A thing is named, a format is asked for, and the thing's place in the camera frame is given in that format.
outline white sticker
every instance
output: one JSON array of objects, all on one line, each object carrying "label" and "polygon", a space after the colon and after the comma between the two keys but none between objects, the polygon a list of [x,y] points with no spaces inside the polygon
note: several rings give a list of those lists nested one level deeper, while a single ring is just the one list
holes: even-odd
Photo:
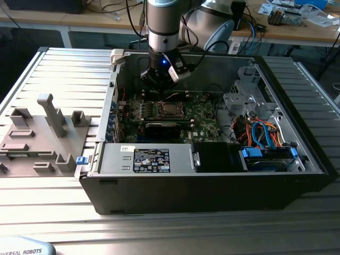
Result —
[{"label": "white sticker", "polygon": [[122,145],[121,146],[121,151],[122,152],[134,152],[135,146],[131,145]]}]

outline desk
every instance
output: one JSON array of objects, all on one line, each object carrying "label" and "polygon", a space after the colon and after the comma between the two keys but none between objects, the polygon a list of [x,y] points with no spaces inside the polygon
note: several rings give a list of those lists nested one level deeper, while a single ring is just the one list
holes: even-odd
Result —
[{"label": "desk", "polygon": [[[299,27],[292,25],[282,25],[279,27],[268,25],[267,16],[258,14],[257,11],[264,0],[252,0],[249,9],[257,22],[266,25],[267,31],[262,42],[274,44],[288,45],[310,45],[331,47],[338,35],[337,26],[322,28],[309,21],[304,20]],[[107,3],[115,3],[115,0],[102,0],[103,5]],[[119,11],[120,20],[115,20],[108,14],[94,13],[85,10],[83,14],[65,14],[51,12],[36,12],[36,11],[12,11],[3,3],[8,14],[22,27],[31,29],[57,30],[61,33],[64,46],[72,48],[69,32],[99,32],[99,33],[121,33],[134,34],[131,29],[126,10]],[[123,8],[125,5],[116,5],[112,9],[116,10]],[[99,5],[96,3],[92,6],[93,9],[99,11]],[[142,6],[131,8],[132,21],[137,27]],[[328,5],[325,12],[340,12],[339,6]],[[16,27],[16,25],[0,10],[0,26],[1,27]],[[230,40],[232,41],[231,50],[229,53],[235,54],[239,49],[241,42],[248,39],[250,31],[247,27],[240,31],[234,31]]]}]

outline power supply label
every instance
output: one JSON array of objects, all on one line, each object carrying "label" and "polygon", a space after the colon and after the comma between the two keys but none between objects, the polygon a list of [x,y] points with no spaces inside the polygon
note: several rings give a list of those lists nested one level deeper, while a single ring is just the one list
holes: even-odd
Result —
[{"label": "power supply label", "polygon": [[133,171],[135,173],[170,173],[169,149],[135,149]]}]

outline motherboard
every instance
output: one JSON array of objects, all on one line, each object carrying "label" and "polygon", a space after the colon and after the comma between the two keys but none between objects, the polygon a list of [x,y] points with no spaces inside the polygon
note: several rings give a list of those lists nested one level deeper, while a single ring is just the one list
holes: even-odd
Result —
[{"label": "motherboard", "polygon": [[208,94],[186,94],[183,101],[149,101],[131,97],[121,102],[122,142],[192,143],[219,141],[213,101]]}]

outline green circuit board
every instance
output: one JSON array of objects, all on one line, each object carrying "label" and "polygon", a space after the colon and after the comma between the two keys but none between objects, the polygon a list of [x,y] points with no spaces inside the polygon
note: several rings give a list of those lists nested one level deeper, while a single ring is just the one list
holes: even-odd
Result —
[{"label": "green circuit board", "polygon": [[[192,143],[192,142],[216,142],[219,141],[218,127],[213,119],[213,103],[211,100],[206,102],[200,101],[201,95],[192,96],[186,102],[180,103],[183,109],[181,120],[158,120],[162,123],[178,123],[178,121],[187,122],[194,120],[194,125],[190,128],[181,129],[181,134],[178,139],[167,141],[169,143]],[[153,101],[143,101],[138,99],[130,99],[127,101],[129,109],[129,118],[125,119],[124,124],[124,139],[126,143],[139,142],[157,142],[149,141],[144,137],[143,126],[146,120],[141,115],[142,105],[148,104],[148,120],[157,120],[159,113],[159,104]]]}]

